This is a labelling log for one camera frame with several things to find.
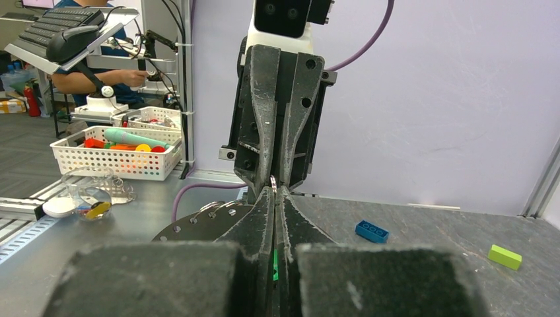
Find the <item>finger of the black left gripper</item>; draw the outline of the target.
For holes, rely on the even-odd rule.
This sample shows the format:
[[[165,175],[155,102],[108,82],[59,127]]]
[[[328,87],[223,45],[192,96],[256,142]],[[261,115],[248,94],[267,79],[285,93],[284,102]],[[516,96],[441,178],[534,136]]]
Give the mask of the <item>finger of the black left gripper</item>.
[[[276,90],[281,51],[264,45],[251,47],[250,92],[259,133],[259,163],[254,187],[265,186],[270,176],[276,128]]]
[[[279,163],[279,180],[287,188],[291,186],[297,142],[316,99],[323,66],[324,60],[317,55],[297,54],[291,96],[283,121]]]

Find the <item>green key tag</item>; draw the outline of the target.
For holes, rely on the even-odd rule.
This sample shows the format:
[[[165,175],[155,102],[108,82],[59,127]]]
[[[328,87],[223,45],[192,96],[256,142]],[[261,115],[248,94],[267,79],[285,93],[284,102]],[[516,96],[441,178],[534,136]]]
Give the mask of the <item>green key tag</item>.
[[[278,281],[279,273],[278,273],[278,255],[277,250],[274,249],[273,252],[273,281]]]

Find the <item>perforated metal ring plate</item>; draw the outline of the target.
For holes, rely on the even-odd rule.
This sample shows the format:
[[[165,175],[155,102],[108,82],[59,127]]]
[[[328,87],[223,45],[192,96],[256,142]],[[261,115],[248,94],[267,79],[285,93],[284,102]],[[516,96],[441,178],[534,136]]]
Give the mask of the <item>perforated metal ring plate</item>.
[[[152,241],[214,241],[239,222],[252,208],[253,205],[242,200],[215,201],[203,206],[196,213],[174,221],[162,229]]]

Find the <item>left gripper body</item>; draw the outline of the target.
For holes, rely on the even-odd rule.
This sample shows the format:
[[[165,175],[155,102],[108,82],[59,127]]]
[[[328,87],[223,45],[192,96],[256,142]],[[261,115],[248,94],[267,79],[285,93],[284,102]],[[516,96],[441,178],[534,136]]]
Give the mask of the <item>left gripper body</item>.
[[[264,187],[270,184],[271,178],[275,179],[278,186],[283,186],[279,180],[281,138],[285,110],[287,104],[289,103],[293,86],[295,63],[298,53],[280,51],[281,55],[279,60],[276,90],[277,112],[273,159],[270,176]],[[251,193],[250,199],[254,201],[260,195],[260,192],[264,187],[254,187],[255,173],[259,163],[259,133],[254,116],[250,92],[250,58],[251,47],[248,51],[246,51],[246,53],[241,54],[238,59],[238,86],[234,103],[230,137],[228,139],[228,143],[221,147],[219,156],[221,159],[233,161],[234,173],[248,185]],[[307,179],[307,176],[310,173],[326,90],[328,87],[333,86],[336,80],[337,74],[333,71],[326,70],[323,66],[320,87],[318,89],[316,99],[312,106],[307,123],[305,124],[302,134],[297,142],[295,158],[293,161],[291,186],[288,188],[290,190],[294,190],[299,187]]]

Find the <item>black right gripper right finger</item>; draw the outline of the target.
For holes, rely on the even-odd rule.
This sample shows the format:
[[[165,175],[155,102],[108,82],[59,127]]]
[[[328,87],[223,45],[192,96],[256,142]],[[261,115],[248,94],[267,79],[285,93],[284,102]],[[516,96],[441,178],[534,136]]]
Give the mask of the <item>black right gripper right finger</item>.
[[[337,244],[275,194],[281,316],[488,316],[467,261],[429,245]]]

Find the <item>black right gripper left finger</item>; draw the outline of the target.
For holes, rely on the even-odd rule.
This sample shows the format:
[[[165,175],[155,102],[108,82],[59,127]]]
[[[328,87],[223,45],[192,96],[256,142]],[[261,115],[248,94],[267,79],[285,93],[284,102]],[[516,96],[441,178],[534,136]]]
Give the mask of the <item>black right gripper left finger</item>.
[[[44,316],[271,316],[275,192],[213,242],[109,244],[76,252]]]

